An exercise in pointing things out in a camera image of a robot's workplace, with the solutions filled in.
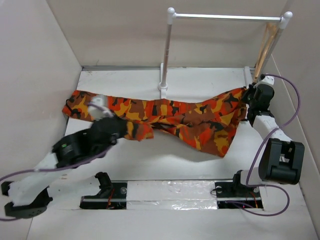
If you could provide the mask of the orange camouflage trousers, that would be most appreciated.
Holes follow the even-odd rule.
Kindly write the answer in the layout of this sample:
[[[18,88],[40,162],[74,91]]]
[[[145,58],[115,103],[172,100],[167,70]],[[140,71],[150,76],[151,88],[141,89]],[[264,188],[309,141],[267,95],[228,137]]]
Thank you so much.
[[[107,96],[107,107],[114,117],[127,121],[124,139],[152,139],[154,131],[159,130],[200,152],[223,158],[239,123],[246,117],[247,107],[242,102],[245,91],[244,87],[235,88],[198,103]],[[73,119],[94,122],[87,104],[96,95],[76,90],[66,100],[62,112]]]

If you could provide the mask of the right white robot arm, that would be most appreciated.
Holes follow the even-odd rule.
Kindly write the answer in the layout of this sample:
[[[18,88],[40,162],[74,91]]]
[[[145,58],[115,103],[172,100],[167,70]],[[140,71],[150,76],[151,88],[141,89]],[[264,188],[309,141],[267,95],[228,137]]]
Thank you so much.
[[[243,197],[250,188],[269,182],[296,185],[301,178],[305,146],[293,141],[276,123],[269,110],[275,95],[272,86],[265,83],[250,84],[242,101],[248,105],[247,119],[263,138],[253,163],[248,170],[239,170],[231,184],[231,191]]]

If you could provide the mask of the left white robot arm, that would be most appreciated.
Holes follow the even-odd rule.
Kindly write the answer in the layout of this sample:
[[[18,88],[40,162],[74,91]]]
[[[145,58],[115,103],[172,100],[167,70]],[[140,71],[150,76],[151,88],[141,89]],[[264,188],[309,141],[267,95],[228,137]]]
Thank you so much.
[[[103,158],[128,133],[127,123],[119,117],[95,120],[90,128],[61,138],[34,168],[1,177],[1,194],[10,198],[1,221],[30,219],[44,213],[54,201],[48,190],[50,184],[80,166]]]

